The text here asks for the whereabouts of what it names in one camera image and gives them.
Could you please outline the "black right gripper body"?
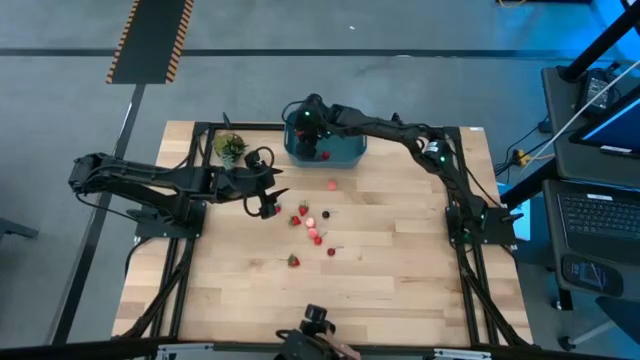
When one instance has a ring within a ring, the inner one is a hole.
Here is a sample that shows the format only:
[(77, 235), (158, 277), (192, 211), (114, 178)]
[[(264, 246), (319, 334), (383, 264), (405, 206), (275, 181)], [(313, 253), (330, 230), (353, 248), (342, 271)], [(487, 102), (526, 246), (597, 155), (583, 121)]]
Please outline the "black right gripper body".
[(328, 115), (329, 108), (324, 104), (322, 97), (315, 93), (303, 100), (295, 111), (294, 132), (304, 132), (303, 137), (296, 137), (295, 146), (296, 155), (302, 160), (316, 160), (319, 141), (331, 136), (325, 124)]

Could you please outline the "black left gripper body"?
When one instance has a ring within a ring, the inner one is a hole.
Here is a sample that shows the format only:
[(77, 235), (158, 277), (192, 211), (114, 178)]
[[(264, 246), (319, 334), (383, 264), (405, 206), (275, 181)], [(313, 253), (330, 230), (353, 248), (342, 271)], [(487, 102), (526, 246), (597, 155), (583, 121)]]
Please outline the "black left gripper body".
[[(241, 200), (245, 213), (250, 217), (268, 219), (275, 216), (277, 200), (269, 201), (266, 193), (267, 189), (275, 185), (275, 178), (274, 175), (262, 175), (266, 169), (235, 168), (220, 175), (219, 202), (226, 203)], [(260, 206), (255, 212), (249, 209), (248, 199), (251, 197), (257, 197), (260, 202)]]

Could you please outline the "green artificial potted plant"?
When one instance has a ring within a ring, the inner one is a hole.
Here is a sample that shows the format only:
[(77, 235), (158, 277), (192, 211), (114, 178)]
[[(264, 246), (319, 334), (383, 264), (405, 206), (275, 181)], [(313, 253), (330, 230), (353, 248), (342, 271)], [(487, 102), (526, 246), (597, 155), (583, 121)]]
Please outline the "green artificial potted plant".
[(248, 147), (244, 139), (236, 133), (216, 135), (213, 145), (216, 155), (226, 169), (232, 169)]

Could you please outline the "teal plastic bin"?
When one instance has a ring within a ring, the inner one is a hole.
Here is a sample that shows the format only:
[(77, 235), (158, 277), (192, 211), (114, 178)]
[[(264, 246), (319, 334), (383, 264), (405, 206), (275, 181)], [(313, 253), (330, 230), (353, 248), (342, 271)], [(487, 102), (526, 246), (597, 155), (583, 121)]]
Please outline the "teal plastic bin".
[[(331, 135), (328, 139), (320, 140), (317, 145), (317, 159), (304, 161), (296, 155), (295, 146), (297, 138), (294, 135), (295, 111), (286, 117), (284, 129), (284, 148), (289, 155), (291, 162), (300, 168), (329, 168), (329, 169), (351, 169), (354, 168), (367, 150), (367, 138), (365, 136), (355, 136), (340, 138)], [(321, 154), (330, 153), (330, 159), (323, 161)]]

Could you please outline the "black floor strip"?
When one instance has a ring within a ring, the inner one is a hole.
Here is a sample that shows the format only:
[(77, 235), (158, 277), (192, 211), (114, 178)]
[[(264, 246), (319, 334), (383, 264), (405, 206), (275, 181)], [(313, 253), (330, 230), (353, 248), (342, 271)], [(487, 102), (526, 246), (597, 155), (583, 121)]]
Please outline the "black floor strip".
[[(135, 85), (119, 136), (112, 151), (112, 154), (116, 157), (123, 158), (126, 153), (145, 89), (145, 84)], [(89, 221), (54, 318), (50, 336), (52, 345), (65, 344), (69, 338), (111, 200), (112, 196), (110, 194), (98, 195), (91, 205), (92, 211)]]
[[(106, 57), (109, 48), (0, 48), (0, 57)], [(574, 59), (569, 50), (468, 50), (468, 49), (184, 49), (184, 57), (414, 57), (414, 58), (515, 58)]]

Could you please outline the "black hazard-striped floor mat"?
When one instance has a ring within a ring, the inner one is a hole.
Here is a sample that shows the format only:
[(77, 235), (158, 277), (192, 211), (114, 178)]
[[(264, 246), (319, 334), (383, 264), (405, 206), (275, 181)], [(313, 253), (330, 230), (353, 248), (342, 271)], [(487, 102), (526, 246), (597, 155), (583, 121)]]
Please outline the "black hazard-striped floor mat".
[(133, 0), (106, 83), (173, 83), (193, 8), (194, 0)]

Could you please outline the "black stand base bar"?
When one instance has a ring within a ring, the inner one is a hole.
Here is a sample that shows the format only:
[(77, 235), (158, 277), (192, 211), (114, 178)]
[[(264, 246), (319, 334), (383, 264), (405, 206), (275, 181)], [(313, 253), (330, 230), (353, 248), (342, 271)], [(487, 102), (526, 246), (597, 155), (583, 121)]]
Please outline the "black stand base bar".
[(515, 209), (542, 190), (544, 180), (558, 180), (557, 161), (546, 162), (524, 180), (519, 181), (513, 188), (500, 196), (501, 203), (509, 210)]

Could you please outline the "grey chair leg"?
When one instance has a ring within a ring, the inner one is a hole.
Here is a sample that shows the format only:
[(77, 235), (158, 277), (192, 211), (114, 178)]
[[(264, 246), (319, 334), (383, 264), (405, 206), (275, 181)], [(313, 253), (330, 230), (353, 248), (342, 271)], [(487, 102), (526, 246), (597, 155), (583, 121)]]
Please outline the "grey chair leg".
[(38, 234), (39, 231), (36, 229), (0, 217), (0, 241), (5, 235), (17, 235), (35, 239)]

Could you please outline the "black overhead rig bar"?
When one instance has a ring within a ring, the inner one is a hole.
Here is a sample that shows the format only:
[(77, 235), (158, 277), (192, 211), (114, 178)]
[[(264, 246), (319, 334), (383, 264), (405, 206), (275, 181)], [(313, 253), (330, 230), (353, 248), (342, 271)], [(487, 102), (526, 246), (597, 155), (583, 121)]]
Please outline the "black overhead rig bar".
[[(43, 345), (0, 349), (0, 360), (122, 360), (156, 355), (159, 345), (178, 343), (169, 337), (115, 339), (108, 341)], [(213, 343), (214, 351), (277, 352), (277, 344)], [(433, 356), (434, 347), (357, 346), (362, 355)], [(507, 347), (477, 344), (470, 348), (449, 348), (490, 352), (492, 360), (624, 360), (580, 353), (557, 352), (536, 347)]]

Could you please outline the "black power adapter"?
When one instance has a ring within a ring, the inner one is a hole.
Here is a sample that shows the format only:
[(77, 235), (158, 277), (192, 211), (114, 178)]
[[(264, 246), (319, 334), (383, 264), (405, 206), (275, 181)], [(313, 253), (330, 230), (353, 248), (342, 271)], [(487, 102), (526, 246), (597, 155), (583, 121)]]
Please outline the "black power adapter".
[(583, 116), (593, 117), (600, 115), (614, 104), (620, 95), (620, 91), (615, 85), (612, 85), (606, 92), (599, 95), (614, 79), (615, 76), (612, 70), (601, 68), (589, 70), (584, 75), (577, 106), (582, 108), (589, 102), (591, 104), (585, 108), (582, 113)]

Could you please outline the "black diagonal pole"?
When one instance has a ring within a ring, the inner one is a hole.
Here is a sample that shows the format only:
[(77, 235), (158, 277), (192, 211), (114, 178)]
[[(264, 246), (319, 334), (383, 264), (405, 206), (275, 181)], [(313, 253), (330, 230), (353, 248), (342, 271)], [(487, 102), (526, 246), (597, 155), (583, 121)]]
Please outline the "black diagonal pole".
[(576, 81), (596, 60), (639, 22), (640, 0), (634, 0), (568, 67), (559, 68), (560, 78), (566, 82)]

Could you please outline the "black laptop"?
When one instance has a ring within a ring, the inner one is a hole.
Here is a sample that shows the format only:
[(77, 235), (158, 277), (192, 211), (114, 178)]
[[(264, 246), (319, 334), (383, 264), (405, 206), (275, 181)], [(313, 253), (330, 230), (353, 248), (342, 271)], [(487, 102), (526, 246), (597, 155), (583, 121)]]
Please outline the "black laptop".
[(551, 231), (573, 253), (640, 266), (640, 193), (546, 180)]

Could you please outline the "monitor with blue screen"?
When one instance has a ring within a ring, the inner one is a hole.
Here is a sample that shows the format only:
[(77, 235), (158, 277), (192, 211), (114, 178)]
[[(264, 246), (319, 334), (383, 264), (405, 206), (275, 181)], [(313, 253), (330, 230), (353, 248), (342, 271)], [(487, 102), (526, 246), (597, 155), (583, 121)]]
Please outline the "monitor with blue screen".
[(601, 153), (640, 159), (640, 84), (570, 136)]

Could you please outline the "black phone-like device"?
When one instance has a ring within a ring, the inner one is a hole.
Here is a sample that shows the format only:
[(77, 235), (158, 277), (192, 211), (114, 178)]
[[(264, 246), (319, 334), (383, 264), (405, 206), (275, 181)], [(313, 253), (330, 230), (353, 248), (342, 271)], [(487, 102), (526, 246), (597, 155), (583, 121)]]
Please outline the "black phone-like device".
[(623, 280), (620, 273), (603, 264), (577, 255), (561, 259), (562, 277), (570, 284), (609, 297), (621, 297)]

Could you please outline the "office chair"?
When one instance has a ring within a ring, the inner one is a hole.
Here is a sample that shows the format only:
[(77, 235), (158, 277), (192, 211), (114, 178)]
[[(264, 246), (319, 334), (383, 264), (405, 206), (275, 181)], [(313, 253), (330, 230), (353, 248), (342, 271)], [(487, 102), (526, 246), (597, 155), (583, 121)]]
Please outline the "office chair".
[(608, 320), (577, 337), (559, 337), (557, 342), (563, 350), (572, 351), (577, 345), (615, 327), (640, 345), (640, 302), (611, 297), (598, 297), (595, 302)]

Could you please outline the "black aluminium table frame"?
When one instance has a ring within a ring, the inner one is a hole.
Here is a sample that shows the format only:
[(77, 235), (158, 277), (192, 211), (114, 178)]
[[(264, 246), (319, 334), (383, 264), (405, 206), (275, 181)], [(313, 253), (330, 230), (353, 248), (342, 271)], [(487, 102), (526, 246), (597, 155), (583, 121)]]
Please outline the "black aluminium table frame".
[[(283, 173), (281, 213), (250, 217), (242, 202), (207, 209), (184, 289), (174, 291), (160, 331), (188, 341), (272, 343), (298, 326), (309, 304), (328, 310), (339, 341), (353, 345), (465, 346), (463, 290), (445, 221), (440, 179), (400, 144), (369, 139), (352, 169), (295, 166), (276, 123), (234, 126)], [(328, 190), (335, 181), (337, 189)], [(298, 206), (306, 201), (309, 212)], [(336, 211), (328, 219), (321, 213)], [(291, 216), (301, 224), (291, 226)], [(305, 225), (316, 221), (315, 245)], [(327, 249), (343, 246), (336, 255)], [(295, 254), (300, 266), (285, 259)]]

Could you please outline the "silver metal bracket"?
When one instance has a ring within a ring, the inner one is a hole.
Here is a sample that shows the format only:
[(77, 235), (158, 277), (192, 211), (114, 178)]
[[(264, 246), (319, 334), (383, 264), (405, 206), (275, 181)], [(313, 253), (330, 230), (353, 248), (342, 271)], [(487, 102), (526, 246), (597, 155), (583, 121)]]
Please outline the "silver metal bracket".
[(475, 350), (435, 348), (432, 360), (492, 360), (492, 355)]
[(213, 343), (174, 343), (159, 345), (155, 360), (176, 360), (179, 355), (194, 352), (213, 352)]

